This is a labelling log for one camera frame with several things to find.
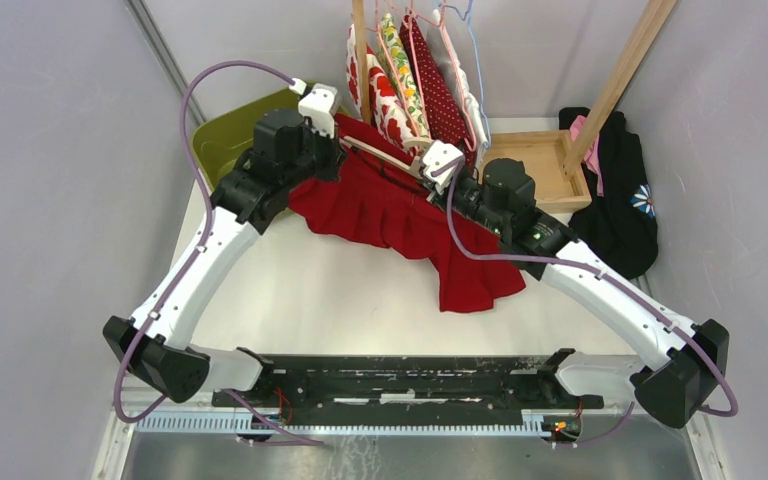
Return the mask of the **red skirt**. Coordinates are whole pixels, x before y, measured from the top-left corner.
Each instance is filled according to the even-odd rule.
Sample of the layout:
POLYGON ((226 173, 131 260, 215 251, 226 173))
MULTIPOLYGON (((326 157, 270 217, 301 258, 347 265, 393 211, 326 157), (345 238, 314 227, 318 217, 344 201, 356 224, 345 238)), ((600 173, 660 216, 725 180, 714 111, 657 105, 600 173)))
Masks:
POLYGON ((291 193, 289 207, 314 233, 429 261, 438 273, 442 312, 490 310, 496 300, 525 289, 525 279, 513 265, 465 257, 451 238, 445 213, 426 197, 410 175, 350 147, 338 181, 304 183, 291 193))

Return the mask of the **cream plastic hanger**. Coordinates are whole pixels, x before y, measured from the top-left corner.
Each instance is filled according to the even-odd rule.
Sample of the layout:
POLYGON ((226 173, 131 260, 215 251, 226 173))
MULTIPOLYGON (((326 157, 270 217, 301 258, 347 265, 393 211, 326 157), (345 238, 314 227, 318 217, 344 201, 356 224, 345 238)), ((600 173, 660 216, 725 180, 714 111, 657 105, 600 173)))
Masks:
POLYGON ((380 146, 358 137, 346 135, 340 138, 344 146, 360 150, 374 156, 376 159, 390 165, 405 174, 419 179, 422 172, 422 164, 418 157, 393 147, 387 142, 380 146))

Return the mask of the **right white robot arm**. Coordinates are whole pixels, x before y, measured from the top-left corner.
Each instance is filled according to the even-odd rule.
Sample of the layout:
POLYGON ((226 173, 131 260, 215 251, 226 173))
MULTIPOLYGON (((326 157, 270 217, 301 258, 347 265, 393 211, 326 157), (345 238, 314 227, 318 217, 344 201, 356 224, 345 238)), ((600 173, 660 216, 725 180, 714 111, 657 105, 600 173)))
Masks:
POLYGON ((562 355, 537 382, 540 400, 562 408, 576 396, 627 399, 661 424, 680 428, 697 413, 739 412, 726 378, 730 334, 698 323, 645 294, 601 260, 572 230, 536 205, 535 182, 509 158, 477 180, 451 149, 423 160, 428 200, 446 215, 455 246, 471 260, 503 262, 565 294, 635 352, 633 365, 580 352, 562 355))

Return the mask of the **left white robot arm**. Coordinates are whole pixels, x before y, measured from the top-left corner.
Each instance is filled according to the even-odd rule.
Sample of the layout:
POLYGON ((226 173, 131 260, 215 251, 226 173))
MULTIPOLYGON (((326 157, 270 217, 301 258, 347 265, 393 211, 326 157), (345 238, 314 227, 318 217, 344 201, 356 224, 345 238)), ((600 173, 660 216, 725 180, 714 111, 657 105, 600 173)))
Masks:
POLYGON ((267 404, 275 382, 263 359, 241 347, 198 347, 192 337, 231 268, 287 208, 290 193, 314 177, 336 179, 344 159, 332 113, 265 114, 211 194, 187 253, 129 318, 105 324, 103 336, 126 372, 176 403, 231 388, 251 406, 267 404))

